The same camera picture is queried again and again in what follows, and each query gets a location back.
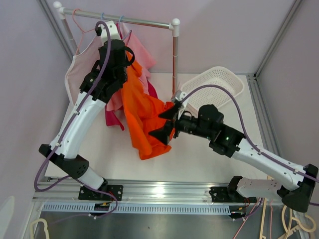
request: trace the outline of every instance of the gray wall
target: gray wall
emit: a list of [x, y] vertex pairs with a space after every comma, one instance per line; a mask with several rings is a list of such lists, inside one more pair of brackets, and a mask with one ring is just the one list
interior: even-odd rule
[[[282, 155], [319, 167], [319, 1], [304, 2], [259, 83]], [[319, 222], [318, 208], [309, 214]]]
[[[47, 0], [52, 7], [56, 0]], [[179, 72], [201, 73], [224, 66], [254, 72], [294, 0], [61, 0], [64, 7], [171, 22], [181, 20]], [[67, 16], [77, 42], [81, 33]], [[84, 29], [96, 19], [76, 18]], [[130, 25], [157, 60], [153, 72], [172, 72], [172, 35], [165, 29]], [[94, 33], [87, 33], [85, 49]]]
[[67, 106], [69, 67], [35, 0], [0, 1], [0, 205], [15, 196], [6, 239], [17, 239], [30, 209], [38, 153], [57, 133]]

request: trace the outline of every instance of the white basket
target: white basket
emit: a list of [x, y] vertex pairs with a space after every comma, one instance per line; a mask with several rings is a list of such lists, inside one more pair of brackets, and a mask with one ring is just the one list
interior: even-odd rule
[[[180, 88], [186, 93], [190, 93], [202, 85], [218, 85], [228, 90], [234, 97], [244, 91], [243, 82], [233, 72], [225, 67], [216, 66], [201, 73], [193, 79], [187, 81]], [[220, 89], [204, 88], [197, 91], [189, 98], [186, 110], [194, 116], [198, 115], [198, 110], [203, 105], [213, 104], [217, 108], [231, 101], [230, 97]]]

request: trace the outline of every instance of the white table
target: white table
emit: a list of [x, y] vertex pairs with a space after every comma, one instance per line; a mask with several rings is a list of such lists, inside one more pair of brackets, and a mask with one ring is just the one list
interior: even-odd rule
[[[179, 82], [192, 79], [197, 74], [179, 74]], [[247, 132], [252, 140], [262, 145], [259, 127], [251, 100], [246, 76], [239, 76], [245, 90], [236, 100], [242, 110]], [[152, 73], [150, 82], [162, 101], [171, 97], [171, 73]], [[236, 108], [232, 102], [219, 109], [225, 124], [242, 131]], [[90, 166], [106, 179], [127, 179], [172, 182], [228, 183], [234, 175], [252, 179], [266, 179], [258, 169], [225, 156], [218, 155], [208, 147], [209, 141], [193, 135], [180, 133], [170, 142], [170, 152], [148, 160], [140, 160], [138, 151], [132, 147], [125, 118], [125, 131], [120, 127], [106, 127], [104, 111], [101, 111], [87, 132], [79, 154]], [[50, 162], [46, 173], [50, 177], [66, 174]]]

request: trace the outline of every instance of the clothes rack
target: clothes rack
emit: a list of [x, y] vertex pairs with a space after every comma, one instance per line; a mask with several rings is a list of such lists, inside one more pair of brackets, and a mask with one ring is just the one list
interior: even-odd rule
[[[72, 31], [69, 27], [69, 24], [65, 18], [65, 15], [72, 15], [73, 9], [62, 7], [62, 4], [59, 1], [54, 2], [54, 7], [56, 8], [59, 18], [62, 21], [62, 25], [65, 29], [65, 32], [67, 34], [67, 37], [70, 41], [71, 47], [73, 52], [76, 52], [77, 44], [74, 40]], [[115, 15], [107, 15], [96, 12], [89, 12], [89, 11], [81, 11], [78, 10], [74, 13], [75, 16], [83, 16], [83, 17], [90, 17], [90, 18], [96, 18], [96, 19], [102, 19], [102, 20], [108, 20], [108, 21], [119, 21], [120, 16]], [[177, 18], [174, 18], [172, 22], [170, 23], [164, 23], [164, 22], [156, 22], [156, 21], [148, 21], [143, 19], [137, 19], [137, 18], [128, 18], [128, 17], [122, 17], [121, 22], [129, 23], [129, 24], [135, 24], [135, 25], [142, 25], [142, 26], [151, 26], [151, 27], [157, 27], [157, 28], [163, 28], [168, 29], [172, 31], [173, 36], [173, 76], [172, 76], [172, 93], [174, 94], [176, 92], [176, 87], [178, 86], [177, 82], [177, 58], [178, 58], [178, 37], [179, 37], [179, 25], [180, 21]]]

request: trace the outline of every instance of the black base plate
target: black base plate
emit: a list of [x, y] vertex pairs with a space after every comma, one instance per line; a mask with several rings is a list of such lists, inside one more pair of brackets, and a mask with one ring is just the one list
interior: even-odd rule
[[[232, 200], [227, 192], [227, 187], [211, 187], [209, 194], [213, 203], [245, 203], [245, 198], [240, 196], [238, 200]], [[257, 198], [248, 198], [250, 203], [256, 203]]]
[[[113, 194], [118, 201], [122, 200], [123, 196], [123, 185], [107, 185], [107, 189], [104, 190], [106, 193]], [[90, 200], [90, 201], [112, 201], [113, 198], [105, 194], [96, 193], [86, 187], [81, 187], [79, 192], [79, 200]]]

